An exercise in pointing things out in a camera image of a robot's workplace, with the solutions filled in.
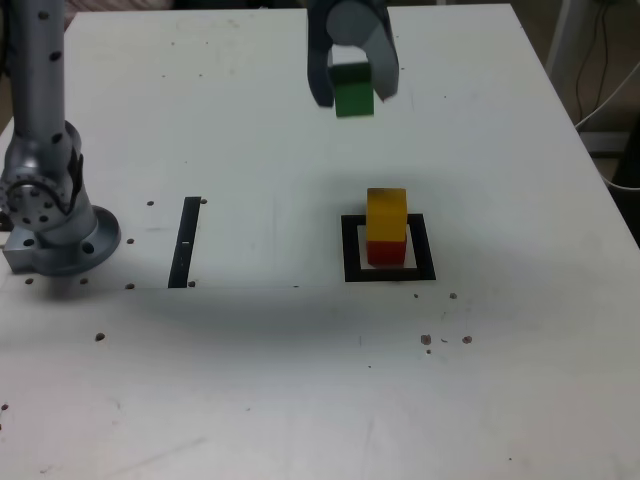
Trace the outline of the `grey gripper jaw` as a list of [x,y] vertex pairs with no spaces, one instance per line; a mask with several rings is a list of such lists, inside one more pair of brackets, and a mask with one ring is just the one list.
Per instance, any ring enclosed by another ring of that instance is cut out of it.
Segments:
[[328,13],[326,29],[334,45],[365,53],[373,89],[382,101],[396,95],[400,67],[384,1],[339,1]]
[[333,1],[309,1],[307,5],[307,80],[320,107],[332,108],[334,90],[329,73],[329,54],[333,41],[327,32],[327,18]]

